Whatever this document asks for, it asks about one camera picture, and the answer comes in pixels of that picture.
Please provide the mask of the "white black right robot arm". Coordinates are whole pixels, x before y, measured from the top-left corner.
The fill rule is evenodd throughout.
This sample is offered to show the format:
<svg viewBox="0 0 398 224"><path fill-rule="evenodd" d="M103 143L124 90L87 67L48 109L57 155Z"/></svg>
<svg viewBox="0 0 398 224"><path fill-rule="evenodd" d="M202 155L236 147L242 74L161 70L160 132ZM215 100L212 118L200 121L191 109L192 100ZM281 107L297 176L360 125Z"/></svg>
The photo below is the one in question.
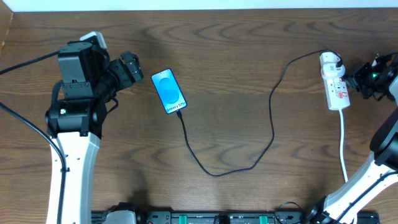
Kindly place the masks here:
<svg viewBox="0 0 398 224"><path fill-rule="evenodd" d="M350 105L348 88L363 98L384 97L397 101L397 53L378 55L351 75L345 73L341 57L326 50L320 55L329 110L341 113ZM358 212L388 186L397 183L397 111L393 111L376 131L369 156L352 177L323 197L302 223L355 223Z"/></svg>

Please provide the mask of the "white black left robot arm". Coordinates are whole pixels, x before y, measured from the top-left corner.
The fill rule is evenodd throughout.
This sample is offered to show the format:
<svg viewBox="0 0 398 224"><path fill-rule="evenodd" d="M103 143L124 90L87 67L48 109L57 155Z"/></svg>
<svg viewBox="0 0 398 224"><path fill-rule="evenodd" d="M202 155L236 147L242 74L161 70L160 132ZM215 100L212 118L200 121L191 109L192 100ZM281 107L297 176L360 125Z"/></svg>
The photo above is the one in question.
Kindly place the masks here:
<svg viewBox="0 0 398 224"><path fill-rule="evenodd" d="M110 60L94 40L69 42L58 53L62 81L53 87L46 111L51 138L52 177L47 223L90 223L93 174L116 93L143 79L139 58L130 51Z"/></svg>

